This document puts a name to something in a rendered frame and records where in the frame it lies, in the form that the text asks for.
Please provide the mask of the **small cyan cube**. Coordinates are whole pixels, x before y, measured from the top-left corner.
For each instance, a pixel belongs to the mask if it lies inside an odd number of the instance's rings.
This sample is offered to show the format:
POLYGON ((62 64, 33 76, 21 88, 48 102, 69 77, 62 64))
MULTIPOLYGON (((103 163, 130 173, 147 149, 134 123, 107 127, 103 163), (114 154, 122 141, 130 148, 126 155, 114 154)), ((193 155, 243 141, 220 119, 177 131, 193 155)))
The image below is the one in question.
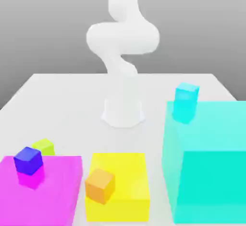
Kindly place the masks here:
POLYGON ((194 118, 197 107, 199 86, 190 83, 180 83, 175 89, 173 102, 173 118, 183 124, 188 124, 194 118))

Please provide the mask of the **small orange cube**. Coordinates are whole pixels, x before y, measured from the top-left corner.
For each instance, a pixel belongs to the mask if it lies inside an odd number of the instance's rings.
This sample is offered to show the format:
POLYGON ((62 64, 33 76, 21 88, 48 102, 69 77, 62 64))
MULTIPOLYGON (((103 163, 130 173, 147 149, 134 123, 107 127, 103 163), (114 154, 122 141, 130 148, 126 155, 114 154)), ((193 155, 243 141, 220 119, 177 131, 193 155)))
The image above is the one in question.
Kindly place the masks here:
POLYGON ((96 168, 85 180, 86 197, 106 204, 115 191, 115 175, 100 168, 96 168))

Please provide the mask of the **small lime green cube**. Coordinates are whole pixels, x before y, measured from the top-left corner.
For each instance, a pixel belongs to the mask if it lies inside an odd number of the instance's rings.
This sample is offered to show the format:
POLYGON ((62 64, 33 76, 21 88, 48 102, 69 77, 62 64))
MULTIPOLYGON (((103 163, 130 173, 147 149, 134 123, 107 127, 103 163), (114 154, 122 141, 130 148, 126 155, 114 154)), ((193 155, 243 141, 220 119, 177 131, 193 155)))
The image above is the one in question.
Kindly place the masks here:
POLYGON ((34 142, 32 148, 39 150, 43 156, 55 155, 54 144, 47 138, 34 142))

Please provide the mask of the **small blue cube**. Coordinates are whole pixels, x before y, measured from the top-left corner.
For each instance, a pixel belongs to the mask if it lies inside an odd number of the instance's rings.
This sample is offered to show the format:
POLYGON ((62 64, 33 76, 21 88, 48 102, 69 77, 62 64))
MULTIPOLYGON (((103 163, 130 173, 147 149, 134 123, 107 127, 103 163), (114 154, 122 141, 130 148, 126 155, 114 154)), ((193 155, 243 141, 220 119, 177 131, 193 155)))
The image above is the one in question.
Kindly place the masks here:
POLYGON ((25 147, 13 159, 17 172, 29 176, 33 175, 43 165, 41 151, 30 147, 25 147))

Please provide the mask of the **small magenta cube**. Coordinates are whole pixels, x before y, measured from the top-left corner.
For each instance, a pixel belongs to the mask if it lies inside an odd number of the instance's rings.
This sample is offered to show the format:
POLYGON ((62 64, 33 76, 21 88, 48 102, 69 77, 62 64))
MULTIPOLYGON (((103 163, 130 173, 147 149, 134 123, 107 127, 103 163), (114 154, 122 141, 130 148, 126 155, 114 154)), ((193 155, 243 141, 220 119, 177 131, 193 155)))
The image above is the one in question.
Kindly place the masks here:
POLYGON ((20 185, 36 190, 45 180, 44 166, 41 166, 33 175, 17 172, 17 177, 20 185))

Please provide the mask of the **large yellow box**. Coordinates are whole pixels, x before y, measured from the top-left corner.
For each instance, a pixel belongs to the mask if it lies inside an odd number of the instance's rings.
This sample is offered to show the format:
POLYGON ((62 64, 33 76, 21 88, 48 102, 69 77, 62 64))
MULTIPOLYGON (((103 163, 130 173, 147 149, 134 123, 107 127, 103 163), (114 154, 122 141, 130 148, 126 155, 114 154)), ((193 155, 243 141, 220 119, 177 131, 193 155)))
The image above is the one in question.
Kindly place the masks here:
POLYGON ((96 168, 115 175, 115 191, 106 204, 85 195, 89 222, 147 222, 150 194, 144 153, 94 153, 89 175, 96 168))

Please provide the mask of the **large cyan box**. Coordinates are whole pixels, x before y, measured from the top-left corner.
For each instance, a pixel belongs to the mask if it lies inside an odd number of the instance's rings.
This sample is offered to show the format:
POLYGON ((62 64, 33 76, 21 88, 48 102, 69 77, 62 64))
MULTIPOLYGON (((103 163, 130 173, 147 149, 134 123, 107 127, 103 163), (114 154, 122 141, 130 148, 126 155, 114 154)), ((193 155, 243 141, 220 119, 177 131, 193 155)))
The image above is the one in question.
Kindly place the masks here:
POLYGON ((162 171, 176 224, 246 224, 246 101, 166 104, 162 171))

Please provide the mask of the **large magenta box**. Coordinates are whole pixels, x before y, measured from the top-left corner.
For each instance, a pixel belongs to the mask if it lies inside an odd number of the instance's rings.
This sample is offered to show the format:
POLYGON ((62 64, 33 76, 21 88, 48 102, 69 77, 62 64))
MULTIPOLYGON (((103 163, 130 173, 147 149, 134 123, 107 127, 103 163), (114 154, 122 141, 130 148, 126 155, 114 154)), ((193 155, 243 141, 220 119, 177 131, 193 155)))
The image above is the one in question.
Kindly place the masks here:
POLYGON ((72 226, 83 174, 81 156, 43 157, 45 180, 19 184, 13 156, 0 161, 0 226, 72 226))

